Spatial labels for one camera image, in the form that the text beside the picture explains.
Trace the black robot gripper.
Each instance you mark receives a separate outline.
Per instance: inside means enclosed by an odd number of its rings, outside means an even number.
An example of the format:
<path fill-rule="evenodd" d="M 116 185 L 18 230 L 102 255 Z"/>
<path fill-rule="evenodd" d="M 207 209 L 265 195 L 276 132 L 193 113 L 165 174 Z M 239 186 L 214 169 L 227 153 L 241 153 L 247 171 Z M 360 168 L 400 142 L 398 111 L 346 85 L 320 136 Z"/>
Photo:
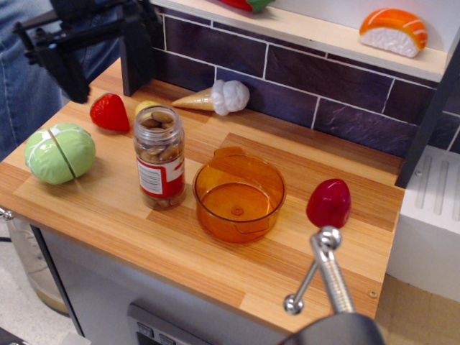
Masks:
<path fill-rule="evenodd" d="M 71 101 L 84 104 L 90 88 L 75 56 L 84 47 L 124 36 L 128 64 L 136 72 L 152 72 L 160 22 L 150 1 L 52 1 L 52 10 L 26 22 L 17 22 L 13 33 L 25 46 L 30 61 L 45 68 Z M 92 16 L 119 10 L 118 19 L 91 29 L 75 25 Z"/>

